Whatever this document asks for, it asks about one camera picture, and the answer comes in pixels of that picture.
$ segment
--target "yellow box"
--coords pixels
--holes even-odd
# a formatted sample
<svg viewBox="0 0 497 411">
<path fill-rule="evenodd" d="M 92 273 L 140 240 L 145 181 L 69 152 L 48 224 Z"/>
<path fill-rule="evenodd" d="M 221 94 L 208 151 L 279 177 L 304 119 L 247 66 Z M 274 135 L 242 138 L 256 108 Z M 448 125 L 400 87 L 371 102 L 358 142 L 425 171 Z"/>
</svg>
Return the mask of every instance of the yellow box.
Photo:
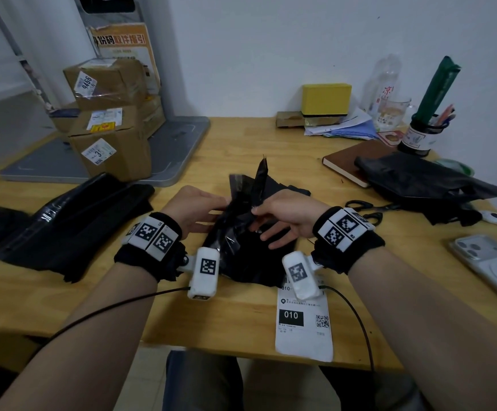
<svg viewBox="0 0 497 411">
<path fill-rule="evenodd" d="M 311 84 L 302 86 L 301 113 L 307 116 L 347 115 L 349 84 Z"/>
</svg>

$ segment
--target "brown notebook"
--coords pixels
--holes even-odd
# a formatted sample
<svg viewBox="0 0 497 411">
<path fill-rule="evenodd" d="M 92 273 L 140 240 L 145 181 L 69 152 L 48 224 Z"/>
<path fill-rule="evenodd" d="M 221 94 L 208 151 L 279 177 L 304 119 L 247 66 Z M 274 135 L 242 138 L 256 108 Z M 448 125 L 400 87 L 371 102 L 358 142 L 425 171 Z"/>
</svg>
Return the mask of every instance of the brown notebook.
<svg viewBox="0 0 497 411">
<path fill-rule="evenodd" d="M 383 144 L 380 140 L 362 141 L 322 158 L 322 164 L 330 167 L 359 186 L 369 187 L 365 174 L 355 165 L 357 157 L 380 158 L 396 151 L 396 148 Z"/>
</svg>

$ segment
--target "wristband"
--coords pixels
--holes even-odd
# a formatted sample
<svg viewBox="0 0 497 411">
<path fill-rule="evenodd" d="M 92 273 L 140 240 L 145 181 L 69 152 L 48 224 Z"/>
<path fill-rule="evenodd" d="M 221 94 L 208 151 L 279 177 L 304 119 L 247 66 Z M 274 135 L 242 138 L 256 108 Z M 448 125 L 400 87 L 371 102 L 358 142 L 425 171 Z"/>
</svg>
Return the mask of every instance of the wristband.
<svg viewBox="0 0 497 411">
<path fill-rule="evenodd" d="M 375 227 L 350 207 L 331 207 L 315 222 L 313 260 L 338 273 L 348 271 L 368 250 L 385 246 Z"/>
<path fill-rule="evenodd" d="M 181 238 L 182 228 L 174 219 L 153 212 L 130 229 L 114 261 L 142 267 L 157 282 L 176 281 L 176 270 L 188 262 Z"/>
</svg>

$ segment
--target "wooden desk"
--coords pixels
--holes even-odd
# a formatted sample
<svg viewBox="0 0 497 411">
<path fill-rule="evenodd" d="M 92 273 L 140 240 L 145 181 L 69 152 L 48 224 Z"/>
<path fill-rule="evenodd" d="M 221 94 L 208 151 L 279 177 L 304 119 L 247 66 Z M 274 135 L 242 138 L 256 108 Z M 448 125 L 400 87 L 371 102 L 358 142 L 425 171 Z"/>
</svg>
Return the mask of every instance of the wooden desk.
<svg viewBox="0 0 497 411">
<path fill-rule="evenodd" d="M 214 118 L 182 179 L 174 186 L 157 190 L 151 203 L 159 210 L 183 185 L 227 195 L 228 175 L 253 176 L 262 155 L 267 157 L 269 174 L 274 179 L 307 188 L 315 198 L 328 204 L 343 205 L 351 199 L 386 203 L 373 190 L 363 189 L 321 164 L 323 156 L 353 144 L 353 140 L 343 138 L 304 137 L 301 129 L 276 129 L 270 118 Z M 0 205 L 33 213 L 73 187 L 0 180 Z M 36 272 L 0 262 L 0 331 L 43 336 L 57 331 L 111 267 L 120 236 L 129 228 L 126 225 L 110 239 L 77 284 L 64 283 L 62 276 L 52 272 Z M 445 247 L 446 242 L 468 234 L 486 233 L 497 239 L 497 226 L 485 222 L 466 228 L 458 223 L 431 226 L 422 214 L 399 211 L 385 214 L 378 232 L 391 251 L 497 325 L 497 295 Z M 191 234 L 185 241 L 188 252 L 193 254 L 203 240 L 203 235 Z M 307 240 L 300 240 L 298 246 L 306 253 L 311 251 Z M 325 273 L 327 284 L 345 294 L 361 315 L 377 367 L 401 369 L 347 277 L 332 271 Z M 161 282 L 159 288 L 180 287 L 188 280 L 183 275 L 176 283 Z M 241 357 L 308 362 L 275 352 L 276 302 L 275 288 L 235 283 L 220 277 L 218 293 L 209 302 L 189 300 L 183 293 L 156 298 L 142 340 Z M 368 368 L 365 341 L 352 311 L 334 294 L 329 294 L 328 304 L 334 364 Z"/>
</svg>

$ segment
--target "smartphone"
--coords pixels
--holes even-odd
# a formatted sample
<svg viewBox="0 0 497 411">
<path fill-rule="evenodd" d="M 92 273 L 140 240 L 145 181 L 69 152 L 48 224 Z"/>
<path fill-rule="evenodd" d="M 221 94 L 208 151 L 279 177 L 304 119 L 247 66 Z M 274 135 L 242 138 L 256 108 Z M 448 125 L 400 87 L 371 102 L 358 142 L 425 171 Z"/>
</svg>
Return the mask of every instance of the smartphone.
<svg viewBox="0 0 497 411">
<path fill-rule="evenodd" d="M 471 235 L 450 242 L 450 249 L 497 291 L 497 241 L 487 235 Z"/>
</svg>

